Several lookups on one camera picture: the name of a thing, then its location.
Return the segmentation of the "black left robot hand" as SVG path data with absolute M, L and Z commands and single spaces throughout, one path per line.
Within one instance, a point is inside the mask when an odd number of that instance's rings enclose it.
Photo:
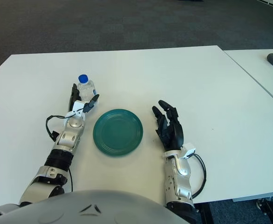
M 92 99 L 89 102 L 85 102 L 83 107 L 78 109 L 78 112 L 83 112 L 87 113 L 89 112 L 95 105 L 99 98 L 99 94 L 96 94 L 95 96 L 92 97 Z M 73 110 L 73 106 L 75 101 L 81 101 L 80 97 L 80 92 L 77 88 L 76 84 L 73 84 L 71 95 L 70 95 L 70 100 L 69 100 L 69 106 L 68 106 L 68 111 L 76 112 L 76 110 Z

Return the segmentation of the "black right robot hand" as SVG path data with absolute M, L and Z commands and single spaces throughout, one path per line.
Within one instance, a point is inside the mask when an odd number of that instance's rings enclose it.
M 157 119 L 156 133 L 160 138 L 165 151 L 180 150 L 184 143 L 183 128 L 178 121 L 177 109 L 163 100 L 159 100 L 158 104 L 166 112 L 166 115 L 156 107 L 152 107 L 152 111 Z

